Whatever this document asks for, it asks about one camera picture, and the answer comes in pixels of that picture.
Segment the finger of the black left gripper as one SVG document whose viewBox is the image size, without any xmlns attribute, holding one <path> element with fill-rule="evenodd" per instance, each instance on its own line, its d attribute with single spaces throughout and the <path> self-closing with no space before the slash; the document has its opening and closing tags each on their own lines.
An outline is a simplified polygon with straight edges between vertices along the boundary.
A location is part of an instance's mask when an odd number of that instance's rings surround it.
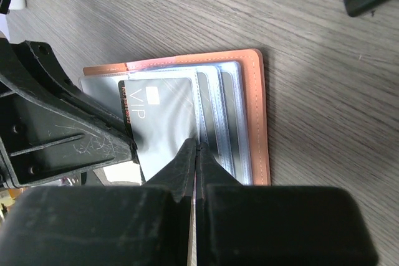
<svg viewBox="0 0 399 266">
<path fill-rule="evenodd" d="M 1 39 L 1 184 L 24 188 L 137 161 L 121 119 L 68 78 L 49 44 Z"/>
</svg>

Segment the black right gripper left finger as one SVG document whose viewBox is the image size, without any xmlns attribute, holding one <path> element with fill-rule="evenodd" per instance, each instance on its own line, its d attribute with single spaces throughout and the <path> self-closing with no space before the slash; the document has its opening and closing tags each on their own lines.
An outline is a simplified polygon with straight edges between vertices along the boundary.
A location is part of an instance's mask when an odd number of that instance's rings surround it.
<svg viewBox="0 0 399 266">
<path fill-rule="evenodd" d="M 1 228 L 2 265 L 186 265 L 194 141 L 141 186 L 38 186 Z"/>
</svg>

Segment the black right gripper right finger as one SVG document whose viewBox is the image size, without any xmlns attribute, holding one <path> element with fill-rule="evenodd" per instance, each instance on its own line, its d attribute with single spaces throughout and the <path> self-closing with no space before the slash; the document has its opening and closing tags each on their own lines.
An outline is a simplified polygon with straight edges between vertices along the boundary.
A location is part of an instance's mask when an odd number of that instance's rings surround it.
<svg viewBox="0 0 399 266">
<path fill-rule="evenodd" d="M 376 265 L 355 199 L 331 186 L 248 186 L 214 159 L 196 160 L 199 265 Z"/>
</svg>

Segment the black VIP credit card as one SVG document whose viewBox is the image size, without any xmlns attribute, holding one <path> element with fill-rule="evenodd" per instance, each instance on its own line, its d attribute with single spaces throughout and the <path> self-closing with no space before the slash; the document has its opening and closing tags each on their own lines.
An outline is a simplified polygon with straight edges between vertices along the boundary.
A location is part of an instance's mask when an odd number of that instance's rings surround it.
<svg viewBox="0 0 399 266">
<path fill-rule="evenodd" d="M 190 78 L 145 78 L 118 83 L 123 120 L 148 181 L 174 159 L 188 138 L 198 138 L 200 113 Z"/>
</svg>

